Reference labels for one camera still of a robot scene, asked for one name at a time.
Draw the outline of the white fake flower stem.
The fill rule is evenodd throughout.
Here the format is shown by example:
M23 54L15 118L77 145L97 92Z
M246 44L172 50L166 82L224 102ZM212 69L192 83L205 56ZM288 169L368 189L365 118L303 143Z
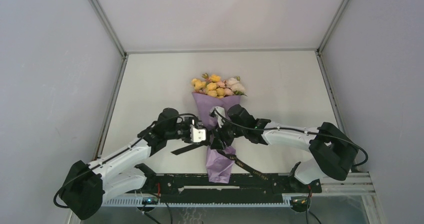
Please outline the white fake flower stem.
M245 96L246 88L241 83L240 76L231 77L225 80L226 88L229 89L233 95Z

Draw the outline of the pink wrapping paper sheet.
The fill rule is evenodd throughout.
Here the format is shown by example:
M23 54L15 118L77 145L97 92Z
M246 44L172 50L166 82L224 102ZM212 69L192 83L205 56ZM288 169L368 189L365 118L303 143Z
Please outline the pink wrapping paper sheet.
M200 121L205 128L212 133L209 140L211 142L217 140L217 148L222 149L224 153L235 154L235 148L229 147L227 144L219 141L218 138L221 137L224 132L219 129L217 118L210 116L210 112L214 107L221 107L225 111L222 115L226 116L230 107L240 103L241 97L233 95L216 98L200 93L192 93L192 96L198 109ZM228 184L234 161L218 153L215 147L208 146L206 150L205 167L208 174L208 180L213 183Z

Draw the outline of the yellow fake flower stem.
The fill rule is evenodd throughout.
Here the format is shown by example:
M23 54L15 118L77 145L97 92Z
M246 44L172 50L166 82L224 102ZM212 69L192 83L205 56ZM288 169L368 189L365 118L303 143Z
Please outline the yellow fake flower stem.
M214 98L223 98L217 95L216 82L225 81L221 76L215 74L203 73L200 78L191 80L193 92L203 94Z

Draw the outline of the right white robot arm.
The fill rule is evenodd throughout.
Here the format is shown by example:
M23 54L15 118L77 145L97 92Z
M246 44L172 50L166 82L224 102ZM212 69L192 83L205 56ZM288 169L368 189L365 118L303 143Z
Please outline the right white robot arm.
M297 163L289 175L290 188L296 192L303 191L322 177L346 180L349 171L358 166L355 159L359 152L365 157L360 165L369 159L362 147L329 122L323 122L319 127L291 127L270 119L254 118L239 104L230 107L227 112L223 107L213 107L209 115L217 119L217 126L212 130L211 149L262 179L265 174L245 165L236 155L225 153L236 138L244 137L254 144L282 145L310 153L312 159Z

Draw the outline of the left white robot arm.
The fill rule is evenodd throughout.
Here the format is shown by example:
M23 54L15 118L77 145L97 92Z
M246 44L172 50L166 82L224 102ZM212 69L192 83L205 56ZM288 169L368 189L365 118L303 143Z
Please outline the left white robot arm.
M58 208L70 209L79 219L93 216L102 204L130 190L151 192L156 178L137 168L166 147L169 140L199 144L207 129L197 116L165 108L134 140L119 150L89 163L75 162L53 197Z

